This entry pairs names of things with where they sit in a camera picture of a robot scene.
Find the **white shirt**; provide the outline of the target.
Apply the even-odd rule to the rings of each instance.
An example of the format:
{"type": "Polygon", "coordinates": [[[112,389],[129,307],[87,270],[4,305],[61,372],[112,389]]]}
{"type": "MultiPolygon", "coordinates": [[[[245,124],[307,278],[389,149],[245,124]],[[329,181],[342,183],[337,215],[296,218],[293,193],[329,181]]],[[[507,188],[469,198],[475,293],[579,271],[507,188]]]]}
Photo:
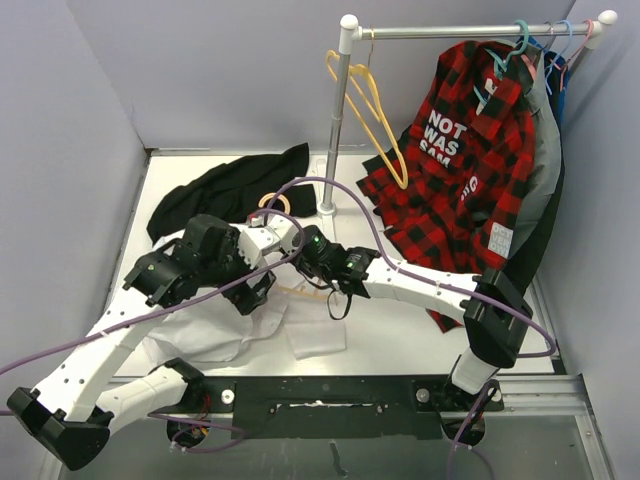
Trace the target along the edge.
{"type": "Polygon", "coordinates": [[[169,315],[142,341],[148,358],[157,364],[179,357],[196,363],[229,362],[259,340],[280,331],[298,359],[342,352],[346,326],[329,317],[341,298],[330,300],[306,284],[290,264],[273,271],[276,281],[267,303],[242,316],[218,295],[169,315]]]}

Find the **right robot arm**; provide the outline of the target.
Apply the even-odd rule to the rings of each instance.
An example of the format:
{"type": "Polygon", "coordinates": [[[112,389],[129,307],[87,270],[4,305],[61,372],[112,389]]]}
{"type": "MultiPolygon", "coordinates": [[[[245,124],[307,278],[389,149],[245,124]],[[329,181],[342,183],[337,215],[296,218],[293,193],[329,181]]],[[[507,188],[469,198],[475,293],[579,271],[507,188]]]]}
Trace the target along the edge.
{"type": "Polygon", "coordinates": [[[517,318],[532,310],[501,271],[457,274],[412,265],[366,247],[345,248],[311,225],[293,236],[299,251],[293,264],[348,297],[390,299],[420,307],[460,323],[468,348],[445,384],[448,402],[469,408],[501,369],[512,368],[528,324],[517,318]]]}

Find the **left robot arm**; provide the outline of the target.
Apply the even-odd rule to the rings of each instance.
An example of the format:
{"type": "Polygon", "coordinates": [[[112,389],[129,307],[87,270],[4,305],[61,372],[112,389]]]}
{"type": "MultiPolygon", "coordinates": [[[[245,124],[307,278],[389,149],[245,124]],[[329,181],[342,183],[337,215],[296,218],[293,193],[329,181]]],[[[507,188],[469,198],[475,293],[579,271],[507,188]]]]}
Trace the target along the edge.
{"type": "Polygon", "coordinates": [[[274,282],[264,258],[284,245],[282,234],[260,218],[247,226],[210,215],[192,218],[135,262],[104,314],[84,339],[68,346],[68,357],[51,374],[10,395],[11,414],[77,471],[123,427],[165,407],[195,409],[205,396],[204,375],[180,358],[123,386],[107,385],[152,329],[195,304],[200,289],[223,295],[244,315],[264,304],[274,282]]]}

